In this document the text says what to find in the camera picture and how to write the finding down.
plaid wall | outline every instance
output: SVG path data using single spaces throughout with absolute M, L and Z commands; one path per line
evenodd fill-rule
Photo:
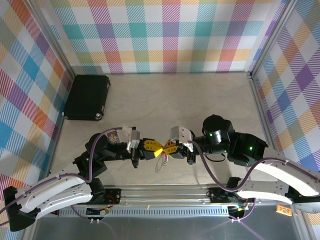
M 70 63 L 88 74 L 243 71 L 275 7 L 274 0 L 50 0 L 47 9 L 42 1 Z
M 316 171 L 320 171 L 319 13 L 318 0 L 300 0 L 257 74 L 279 150 Z
M 257 62 L 257 60 L 258 60 L 258 58 L 259 58 L 259 56 L 260 56 L 260 54 L 262 52 L 262 50 L 264 49 L 264 47 L 266 45 L 266 42 L 267 42 L 272 30 L 276 26 L 277 20 L 278 20 L 280 14 L 282 13 L 284 7 L 286 6 L 287 2 L 288 2 L 288 0 L 281 0 L 281 3 L 279 5 L 278 9 L 276 10 L 276 13 L 273 16 L 272 21 L 271 21 L 267 31 L 264 34 L 264 37 L 263 37 L 263 39 L 262 39 L 262 41 L 261 41 L 261 43 L 259 45 L 259 48 L 258 48 L 258 50 L 256 51 L 256 53 L 254 55 L 253 61 L 251 62 L 250 67 L 249 67 L 249 72 L 252 72 L 252 69 L 254 68 L 254 66 L 255 66 L 255 64 L 256 64 L 256 62 Z
M 0 0 L 0 209 L 3 189 L 44 176 L 71 81 L 23 0 Z M 0 215 L 0 223 L 7 221 Z M 0 240 L 18 233 L 0 227 Z

wire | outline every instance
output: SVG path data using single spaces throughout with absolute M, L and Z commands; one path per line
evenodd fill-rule
M 105 209 L 104 208 L 102 208 L 102 209 L 93 209 L 93 208 L 89 208 L 88 207 L 86 210 L 90 211 L 92 213 L 100 213 L 100 211 L 105 210 Z
M 249 217 L 250 214 L 252 214 L 252 212 L 253 212 L 254 209 L 255 209 L 255 206 L 256 206 L 256 199 L 254 198 L 254 200 L 253 200 L 253 205 L 252 205 L 250 211 L 249 211 L 245 216 L 243 216 L 243 217 L 241 217 L 241 218 L 237 218 L 237 217 L 234 217 L 234 216 L 231 216 L 231 215 L 229 215 L 229 216 L 230 216 L 232 219 L 240 220 L 240 221 L 241 221 L 241 220 L 246 219 L 247 217 Z
M 209 158 L 207 155 L 205 155 L 205 158 L 208 159 L 210 162 L 213 162 L 213 163 L 221 163 L 223 162 L 224 160 L 226 160 L 226 155 L 224 155 L 223 153 L 221 153 L 222 156 L 224 156 L 224 159 L 222 160 L 212 160 L 211 158 Z
M 115 127 L 115 128 L 110 128 L 108 130 L 105 130 L 103 131 L 102 133 L 100 133 L 96 139 L 93 141 L 93 144 L 92 144 L 92 148 L 91 148 L 91 151 L 90 151 L 90 156 L 89 156 L 89 179 L 86 179 L 85 177 L 83 176 L 80 176 L 76 173 L 65 173 L 65 174 L 62 174 L 62 175 L 59 175 L 58 179 L 55 177 L 55 176 L 52 176 L 52 178 L 49 178 L 33 187 L 31 187 L 28 191 L 25 192 L 25 195 L 27 194 L 31 194 L 32 191 L 52 182 L 52 181 L 60 181 L 62 180 L 63 178 L 65 177 L 77 177 L 81 180 L 83 180 L 85 183 L 91 183 L 92 181 L 92 164 L 93 164 L 93 156 L 94 156 L 94 152 L 95 152 L 95 148 L 96 148 L 96 145 L 97 145 L 97 142 L 98 140 L 106 133 L 108 132 L 111 132 L 111 131 L 116 131 L 116 130 L 121 130 L 122 127 Z M 4 206 L 4 208 L 2 208 L 0 210 L 0 214 L 2 214 L 5 210 L 7 210 L 11 205 L 15 204 L 16 202 L 20 201 L 22 198 L 24 198 L 24 195 L 20 195 L 19 197 L 17 197 L 15 200 L 13 200 L 12 202 L 8 203 L 6 206 Z
M 193 144 L 196 149 L 198 150 L 199 154 L 200 154 L 200 157 L 201 157 L 201 160 L 203 162 L 203 165 L 206 169 L 206 171 L 208 172 L 208 174 L 210 175 L 210 177 L 212 178 L 212 180 L 223 190 L 227 191 L 227 192 L 236 192 L 238 191 L 239 189 L 241 189 L 246 181 L 248 180 L 250 174 L 252 173 L 252 171 L 255 169 L 255 167 L 257 167 L 257 165 L 261 164 L 261 163 L 265 163 L 265 162 L 279 162 L 279 163 L 282 163 L 282 164 L 286 164 L 287 166 L 291 167 L 291 168 L 294 168 L 296 170 L 298 170 L 299 172 L 309 176 L 310 178 L 312 178 L 313 180 L 315 181 L 319 181 L 319 179 L 316 177 L 316 176 L 313 176 L 312 174 L 310 174 L 309 172 L 299 168 L 298 166 L 290 163 L 290 162 L 286 162 L 285 160 L 282 160 L 282 159 L 279 159 L 279 158 L 272 158 L 272 157 L 267 157 L 267 158 L 262 158 L 258 161 L 256 161 L 252 167 L 250 167 L 249 171 L 246 173 L 246 175 L 244 176 L 244 178 L 242 179 L 241 183 L 236 186 L 236 187 L 233 187 L 233 188 L 229 188 L 229 187 L 226 187 L 224 186 L 221 182 L 218 181 L 218 179 L 215 177 L 215 175 L 212 173 L 212 171 L 210 170 L 210 167 L 208 166 L 206 160 L 205 160 L 205 157 L 204 157 L 204 154 L 202 153 L 201 151 L 201 148 L 199 146 L 199 144 L 195 141 L 188 141 L 188 143 L 190 144 Z
M 114 199 L 114 197 L 113 196 L 111 196 L 111 195 L 106 195 L 106 197 L 107 198 L 111 198 L 112 199 L 112 201 L 113 201 L 113 204 L 112 204 L 112 206 L 110 206 L 109 208 L 112 208 L 116 203 L 115 203 L 115 199 Z
M 86 220 L 86 221 L 91 222 L 90 219 L 88 219 L 88 218 L 85 217 L 85 216 L 80 215 L 80 214 L 75 210 L 75 205 L 71 205 L 70 207 L 71 207 L 71 209 L 74 211 L 74 213 L 75 213 L 79 218 L 82 218 L 82 219 L 84 219 L 84 220 Z
M 9 221 L 5 221 L 5 222 L 3 222 L 3 223 L 0 224 L 0 227 L 6 225 L 6 224 L 8 224 L 8 223 L 9 223 Z

white panel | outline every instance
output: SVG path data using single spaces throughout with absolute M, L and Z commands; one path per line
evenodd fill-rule
M 113 24 L 127 24 L 129 22 L 126 6 L 108 6 L 108 9 Z
M 19 40 L 21 45 L 24 47 L 24 49 L 29 54 L 31 52 L 31 49 L 33 48 L 33 46 L 35 44 L 35 40 L 31 37 L 30 33 L 28 32 L 28 30 L 26 29 L 25 26 L 22 27 L 21 31 L 19 32 L 19 35 L 18 35 L 17 39 Z
M 225 36 L 211 36 L 209 39 L 208 49 L 223 49 Z
M 264 21 L 269 13 L 270 3 L 255 3 L 251 9 L 248 21 Z
M 198 5 L 180 5 L 180 22 L 196 22 Z
M 31 164 L 24 182 L 29 185 L 36 183 L 39 179 L 40 172 L 41 172 L 40 168 Z
M 176 71 L 178 73 L 189 73 L 191 67 L 190 61 L 178 61 L 176 64 Z
M 37 86 L 36 83 L 33 83 L 28 94 L 29 98 L 31 98 L 34 103 L 39 106 L 43 95 L 44 92 Z
M 214 21 L 215 22 L 230 22 L 232 13 L 234 12 L 235 4 L 217 4 Z
M 27 138 L 32 124 L 33 122 L 26 115 L 20 112 L 19 118 L 14 125 L 14 130 Z
M 299 118 L 302 114 L 304 114 L 309 109 L 309 105 L 302 92 L 292 102 L 292 107 L 294 109 L 294 112 L 297 118 Z
M 319 150 L 320 126 L 316 126 L 305 135 L 312 153 Z
M 309 171 L 314 176 L 318 178 L 320 177 L 320 173 L 308 170 L 307 168 L 293 161 L 290 162 L 307 172 Z M 280 162 L 268 161 L 266 163 L 260 163 L 255 169 L 270 174 L 280 181 L 289 184 L 303 196 L 309 197 L 317 196 L 320 194 L 320 182 L 316 183 L 309 176 L 299 172 L 292 167 L 282 165 L 282 163 Z
M 304 44 L 299 49 L 306 63 L 309 62 L 311 57 L 315 55 L 319 47 L 320 46 L 315 37 L 312 34 L 310 34 L 309 37 L 305 40 Z
M 149 62 L 151 73 L 162 73 L 164 71 L 164 63 L 162 61 Z
M 251 181 L 247 180 L 245 185 L 237 192 L 244 198 L 268 199 L 292 204 L 292 201 L 285 197 L 289 186 L 282 181 Z
M 252 49 L 257 40 L 257 36 L 242 36 L 238 45 L 238 49 Z
M 203 71 L 204 72 L 215 72 L 218 68 L 218 61 L 205 61 Z
M 100 39 L 85 39 L 89 52 L 104 52 Z
M 146 23 L 162 23 L 162 5 L 144 6 Z
M 72 10 L 77 24 L 95 24 L 89 7 L 73 7 Z
M 40 204 L 39 212 L 35 219 L 39 219 L 53 211 L 79 203 L 86 203 L 92 198 L 91 188 L 88 184 L 83 183 L 79 186 L 69 188 L 60 194 L 53 196 L 51 199 Z
M 181 36 L 178 39 L 178 50 L 192 50 L 194 48 L 193 36 Z
M 163 37 L 148 37 L 148 50 L 163 50 Z
M 116 43 L 119 51 L 133 51 L 131 38 L 116 38 Z
M 12 176 L 19 157 L 4 150 L 0 157 L 0 174 Z
M 276 132 L 278 134 L 282 133 L 285 129 L 287 129 L 287 124 L 284 118 L 283 114 L 280 114 L 275 120 L 274 120 L 274 126 L 276 129 Z
M 128 73 L 137 72 L 137 66 L 135 62 L 123 62 L 122 67 L 125 72 L 128 72 Z
M 54 173 L 42 179 L 41 181 L 35 183 L 36 185 L 38 185 L 48 179 L 55 178 L 51 182 L 48 182 L 47 184 L 40 186 L 39 188 L 33 190 L 30 194 L 27 194 L 26 197 L 23 197 L 22 199 L 17 201 L 17 204 L 22 206 L 20 210 L 22 212 L 29 213 L 33 209 L 35 209 L 37 206 L 39 206 L 41 203 L 45 202 L 51 197 L 75 185 L 82 184 L 84 181 L 76 176 L 63 176 L 60 179 L 56 177 L 57 175 L 63 175 L 66 173 L 68 174 L 78 173 L 78 172 L 79 170 L 77 165 L 71 163 L 61 171 Z M 26 191 L 28 191 L 32 187 L 34 186 L 31 185 L 25 188 L 19 188 L 17 190 L 17 193 L 15 194 L 15 198 L 18 198 L 19 196 L 24 194 Z
M 22 70 L 20 64 L 8 52 L 0 65 L 1 69 L 15 82 Z

yellow object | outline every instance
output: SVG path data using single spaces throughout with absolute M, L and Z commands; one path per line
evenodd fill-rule
M 158 157 L 162 152 L 164 146 L 157 140 L 146 140 L 143 144 L 143 147 L 148 150 L 154 152 L 154 157 Z
M 178 148 L 177 148 L 176 144 L 170 140 L 168 140 L 163 147 L 163 151 L 168 155 L 175 153 L 177 151 L 177 149 Z
M 282 206 L 282 205 L 277 205 L 276 206 L 276 212 L 280 214 L 287 215 L 289 217 L 292 216 L 292 209 L 290 207 Z

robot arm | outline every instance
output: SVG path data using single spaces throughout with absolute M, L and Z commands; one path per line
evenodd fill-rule
M 47 213 L 91 202 L 105 194 L 103 184 L 96 178 L 107 170 L 105 162 L 131 160 L 133 167 L 137 168 L 139 160 L 151 160 L 163 152 L 175 159 L 186 158 L 190 165 L 195 164 L 196 156 L 200 155 L 210 176 L 226 195 L 232 193 L 242 199 L 278 200 L 304 212 L 320 212 L 319 172 L 286 159 L 254 135 L 235 132 L 231 122 L 221 116 L 212 115 L 204 120 L 203 136 L 195 136 L 191 130 L 181 126 L 172 128 L 170 140 L 164 146 L 151 138 L 140 139 L 140 132 L 135 127 L 123 127 L 122 130 L 127 142 L 112 143 L 107 136 L 97 133 L 85 144 L 86 151 L 67 168 L 29 187 L 6 188 L 3 196 L 10 230 L 22 230 Z M 91 166 L 90 153 L 93 153 Z M 240 178 L 231 177 L 226 186 L 219 183 L 204 155 L 223 153 L 227 153 L 227 159 L 236 165 L 252 167 L 248 174 L 255 168 L 278 181 L 251 181 L 245 177 L 240 182 Z
M 203 136 L 196 137 L 190 130 L 179 126 L 174 127 L 171 129 L 172 144 L 168 150 L 164 149 L 164 151 L 173 158 L 186 157 L 189 164 L 196 163 L 196 156 L 202 155 L 205 167 L 208 165 L 203 155 L 227 153 L 227 159 L 230 162 L 252 167 L 249 171 L 254 168 L 278 179 L 276 182 L 270 182 L 244 178 L 244 182 L 237 182 L 239 188 L 236 191 L 236 187 L 229 188 L 230 192 L 236 192 L 244 199 L 282 201 L 304 212 L 320 212 L 319 172 L 287 159 L 269 148 L 263 140 L 256 136 L 235 132 L 231 122 L 224 120 L 221 116 L 212 115 L 205 119 L 202 133 Z M 186 145 L 187 143 L 193 143 L 192 148 Z

